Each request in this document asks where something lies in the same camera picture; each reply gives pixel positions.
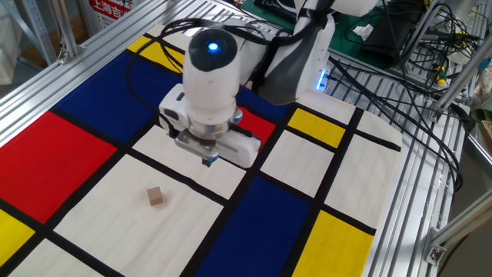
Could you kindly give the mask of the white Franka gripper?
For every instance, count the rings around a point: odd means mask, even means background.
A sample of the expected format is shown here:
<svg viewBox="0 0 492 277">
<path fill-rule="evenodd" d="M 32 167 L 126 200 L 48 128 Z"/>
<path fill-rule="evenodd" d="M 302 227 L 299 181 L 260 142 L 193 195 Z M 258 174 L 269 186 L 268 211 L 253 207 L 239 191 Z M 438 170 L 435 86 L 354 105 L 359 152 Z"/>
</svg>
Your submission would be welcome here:
<svg viewBox="0 0 492 277">
<path fill-rule="evenodd" d="M 190 102 L 185 97 L 183 85 L 175 85 L 161 100 L 158 109 L 163 115 L 159 122 L 176 146 L 202 159 L 210 166 L 219 158 L 228 160 L 242 168 L 249 168 L 257 158 L 261 140 L 236 124 L 242 120 L 243 112 L 236 108 L 226 123 L 205 126 L 194 122 L 188 115 Z"/>
</svg>

